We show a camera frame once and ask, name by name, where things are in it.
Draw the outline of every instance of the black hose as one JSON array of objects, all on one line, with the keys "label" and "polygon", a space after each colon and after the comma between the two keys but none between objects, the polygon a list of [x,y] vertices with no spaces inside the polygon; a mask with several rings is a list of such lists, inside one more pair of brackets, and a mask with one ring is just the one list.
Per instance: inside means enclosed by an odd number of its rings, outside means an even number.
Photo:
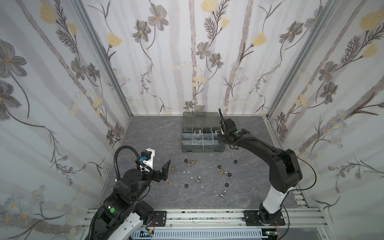
[{"label": "black hose", "polygon": [[91,223],[89,224],[88,240],[93,240],[93,232],[94,232],[94,225],[95,225],[96,218],[97,218],[97,213],[93,215]]},{"label": "black hose", "polygon": [[133,147],[128,146],[128,145],[119,147],[116,150],[115,155],[113,156],[113,165],[115,166],[117,181],[120,180],[120,172],[119,172],[119,166],[118,166],[118,155],[119,155],[119,152],[125,148],[130,149],[136,155],[137,159],[140,159],[140,155],[137,153],[137,151]]}]

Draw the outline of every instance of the wall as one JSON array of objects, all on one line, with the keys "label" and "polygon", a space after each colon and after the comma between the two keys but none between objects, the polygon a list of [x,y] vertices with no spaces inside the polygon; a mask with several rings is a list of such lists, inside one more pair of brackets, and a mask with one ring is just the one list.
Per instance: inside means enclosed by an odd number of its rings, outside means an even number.
[{"label": "wall", "polygon": [[[338,240],[382,239],[384,4],[339,3],[270,121]],[[314,181],[301,164],[302,187]]]},{"label": "wall", "polygon": [[70,1],[0,15],[0,235],[79,239],[128,118]]},{"label": "wall", "polygon": [[134,114],[266,114],[326,1],[83,3]]}]

